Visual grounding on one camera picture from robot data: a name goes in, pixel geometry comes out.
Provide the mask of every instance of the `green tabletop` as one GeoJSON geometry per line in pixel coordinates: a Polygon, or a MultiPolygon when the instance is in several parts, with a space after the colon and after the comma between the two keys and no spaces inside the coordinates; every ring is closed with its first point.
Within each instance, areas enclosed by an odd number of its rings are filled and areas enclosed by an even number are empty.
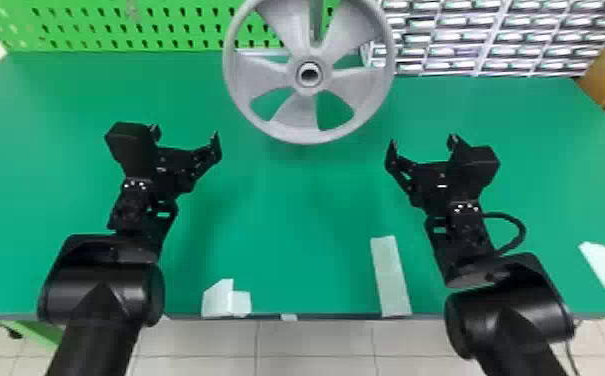
{"type": "MultiPolygon", "coordinates": [[[[69,234],[105,232],[122,172],[103,135],[119,120],[160,124],[165,146],[221,136],[223,161],[179,200],[165,243],[170,315],[198,314],[222,278],[249,291],[258,314],[379,313],[370,238],[391,234],[412,311],[439,314],[449,290],[424,215],[383,159],[395,138],[413,160],[445,160],[450,132],[501,160],[481,201],[525,222],[518,251],[540,258],[573,312],[605,313],[577,248],[605,244],[605,114],[570,79],[398,78],[368,124],[309,147],[241,116],[219,54],[28,53],[0,62],[0,315],[35,312],[69,234]]],[[[489,226],[498,244],[514,232],[489,226]]]]}

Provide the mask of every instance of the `black cable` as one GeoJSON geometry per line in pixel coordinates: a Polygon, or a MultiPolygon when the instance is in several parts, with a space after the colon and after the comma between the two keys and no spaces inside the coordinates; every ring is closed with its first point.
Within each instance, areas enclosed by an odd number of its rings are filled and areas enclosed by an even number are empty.
{"type": "Polygon", "coordinates": [[[524,241],[524,238],[526,237],[526,226],[524,226],[524,223],[509,214],[500,213],[500,212],[483,213],[482,218],[503,219],[503,220],[508,221],[508,222],[512,223],[513,225],[517,226],[517,229],[519,230],[519,233],[517,234],[517,236],[515,236],[509,243],[505,244],[504,246],[502,246],[496,250],[496,252],[499,255],[502,255],[508,251],[511,251],[511,250],[517,248],[519,246],[519,244],[521,244],[524,241]]]}

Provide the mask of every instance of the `green pegboard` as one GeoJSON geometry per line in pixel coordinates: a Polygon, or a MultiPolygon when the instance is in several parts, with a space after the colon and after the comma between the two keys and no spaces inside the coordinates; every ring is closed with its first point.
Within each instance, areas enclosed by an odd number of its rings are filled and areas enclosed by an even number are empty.
{"type": "MultiPolygon", "coordinates": [[[[220,50],[243,0],[0,0],[0,41],[9,51],[220,50]]],[[[327,28],[339,0],[324,2],[327,28]]],[[[237,47],[282,43],[258,14],[241,28],[237,47]]]]}

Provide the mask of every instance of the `wheel spoke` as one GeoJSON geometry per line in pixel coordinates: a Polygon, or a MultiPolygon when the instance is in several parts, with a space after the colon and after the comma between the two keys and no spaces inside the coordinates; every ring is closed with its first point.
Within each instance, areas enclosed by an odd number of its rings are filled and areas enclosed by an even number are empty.
{"type": "Polygon", "coordinates": [[[380,68],[349,68],[332,72],[328,90],[342,98],[354,111],[370,95],[377,80],[383,76],[380,68]]]}
{"type": "Polygon", "coordinates": [[[246,103],[272,90],[289,86],[286,67],[283,64],[253,56],[246,56],[238,51],[234,54],[235,93],[246,103]]]}
{"type": "Polygon", "coordinates": [[[276,111],[272,121],[305,129],[318,129],[316,97],[293,93],[276,111]]]}
{"type": "Polygon", "coordinates": [[[322,56],[326,63],[334,64],[342,56],[380,35],[379,24],[368,18],[353,3],[342,0],[335,8],[332,22],[322,44],[322,56]]]}
{"type": "Polygon", "coordinates": [[[309,54],[311,0],[268,0],[256,11],[271,26],[293,56],[309,54]]]}

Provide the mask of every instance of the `gray wheel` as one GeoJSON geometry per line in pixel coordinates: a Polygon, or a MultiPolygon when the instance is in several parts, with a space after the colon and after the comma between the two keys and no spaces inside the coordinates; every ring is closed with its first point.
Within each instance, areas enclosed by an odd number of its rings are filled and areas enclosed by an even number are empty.
{"type": "Polygon", "coordinates": [[[312,32],[312,9],[318,0],[246,0],[234,15],[223,49],[223,76],[239,110],[268,135],[295,144],[319,144],[343,137],[369,120],[386,98],[395,73],[395,46],[386,17],[374,0],[342,0],[322,41],[312,32]],[[256,11],[283,41],[287,63],[248,56],[234,48],[246,17],[256,11]],[[380,39],[386,45],[383,67],[335,69],[333,65],[362,44],[380,39]],[[276,89],[293,94],[272,119],[264,120],[251,102],[276,89]],[[353,110],[353,116],[333,129],[321,130],[316,96],[330,91],[353,110]]]}

